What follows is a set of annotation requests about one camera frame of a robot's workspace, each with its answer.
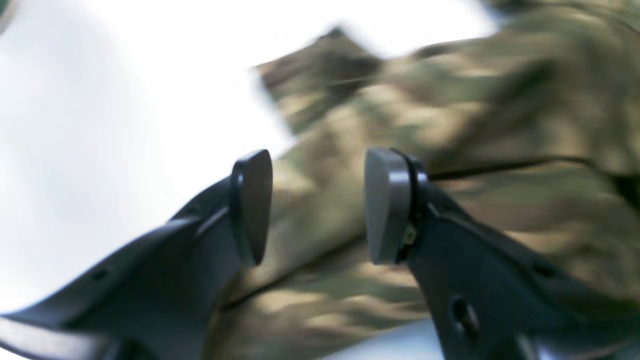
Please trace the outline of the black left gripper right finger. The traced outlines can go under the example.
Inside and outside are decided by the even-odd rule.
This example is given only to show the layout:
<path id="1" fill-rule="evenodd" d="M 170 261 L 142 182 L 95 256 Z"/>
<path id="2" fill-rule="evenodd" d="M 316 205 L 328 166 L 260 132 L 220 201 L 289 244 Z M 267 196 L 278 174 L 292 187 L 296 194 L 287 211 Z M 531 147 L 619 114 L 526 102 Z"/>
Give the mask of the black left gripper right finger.
<path id="1" fill-rule="evenodd" d="M 476 221 L 415 158 L 370 148 L 366 239 L 376 265 L 406 264 L 446 360 L 637 360 L 639 308 Z"/>

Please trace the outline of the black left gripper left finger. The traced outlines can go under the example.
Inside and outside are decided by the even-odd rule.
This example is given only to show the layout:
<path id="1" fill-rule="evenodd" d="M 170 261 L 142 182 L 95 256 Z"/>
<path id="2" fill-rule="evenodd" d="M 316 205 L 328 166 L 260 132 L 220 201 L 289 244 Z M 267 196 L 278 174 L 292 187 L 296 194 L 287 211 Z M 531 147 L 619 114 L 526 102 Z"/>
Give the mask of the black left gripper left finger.
<path id="1" fill-rule="evenodd" d="M 203 359 L 224 292 L 265 255 L 273 178 L 267 150 L 238 159 L 164 225 L 2 314 L 1 347 L 30 360 Z"/>

